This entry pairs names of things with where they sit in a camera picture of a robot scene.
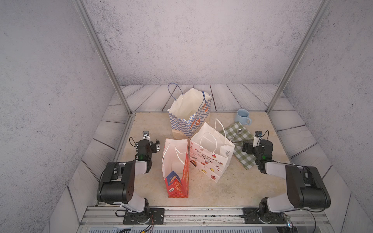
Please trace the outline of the white happy every day bag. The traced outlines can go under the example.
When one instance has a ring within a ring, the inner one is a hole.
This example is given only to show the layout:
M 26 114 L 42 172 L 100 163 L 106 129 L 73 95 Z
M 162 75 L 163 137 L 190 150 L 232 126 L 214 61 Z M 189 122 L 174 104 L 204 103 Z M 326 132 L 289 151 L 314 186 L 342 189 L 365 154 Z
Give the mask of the white happy every day bag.
M 206 122 L 190 140 L 190 163 L 214 182 L 218 182 L 232 159 L 235 145 Z

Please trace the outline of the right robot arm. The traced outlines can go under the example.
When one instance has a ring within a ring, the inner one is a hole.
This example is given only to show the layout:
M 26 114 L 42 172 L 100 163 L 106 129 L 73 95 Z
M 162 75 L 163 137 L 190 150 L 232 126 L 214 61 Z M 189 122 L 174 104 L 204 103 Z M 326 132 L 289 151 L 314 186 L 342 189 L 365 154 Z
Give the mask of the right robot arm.
M 269 140 L 243 142 L 242 151 L 254 156 L 255 164 L 261 173 L 286 181 L 286 193 L 261 200 L 258 208 L 259 219 L 270 222 L 285 212 L 301 209 L 317 212 L 329 208 L 331 198 L 318 169 L 275 161 L 273 148 L 273 143 Z

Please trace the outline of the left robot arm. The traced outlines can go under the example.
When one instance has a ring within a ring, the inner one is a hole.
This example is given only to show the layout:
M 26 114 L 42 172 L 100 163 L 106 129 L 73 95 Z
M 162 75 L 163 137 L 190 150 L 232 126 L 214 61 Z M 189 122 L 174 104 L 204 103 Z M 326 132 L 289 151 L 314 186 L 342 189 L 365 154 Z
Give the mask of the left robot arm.
M 149 216 L 149 202 L 135 192 L 135 177 L 147 174 L 152 167 L 152 155 L 160 151 L 160 142 L 143 139 L 135 144 L 133 161 L 110 162 L 100 175 L 97 200 L 110 205 L 120 204 L 128 212 Z

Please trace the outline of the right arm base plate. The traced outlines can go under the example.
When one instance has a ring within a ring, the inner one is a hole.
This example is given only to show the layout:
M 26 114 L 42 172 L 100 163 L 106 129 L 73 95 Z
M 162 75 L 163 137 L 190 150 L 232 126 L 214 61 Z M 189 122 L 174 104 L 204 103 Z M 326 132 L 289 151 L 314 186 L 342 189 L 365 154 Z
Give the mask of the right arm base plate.
M 242 208 L 245 224 L 286 224 L 287 220 L 281 213 L 262 213 L 259 208 Z

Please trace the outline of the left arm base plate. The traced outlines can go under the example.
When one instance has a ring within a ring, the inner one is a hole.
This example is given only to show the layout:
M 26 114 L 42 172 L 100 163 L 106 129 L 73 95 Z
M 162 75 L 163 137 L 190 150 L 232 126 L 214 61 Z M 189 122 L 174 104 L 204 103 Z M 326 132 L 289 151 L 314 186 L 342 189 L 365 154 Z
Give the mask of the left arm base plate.
M 124 225 L 162 225 L 164 223 L 165 209 L 164 208 L 150 208 L 143 212 L 129 212 L 126 211 L 123 217 Z

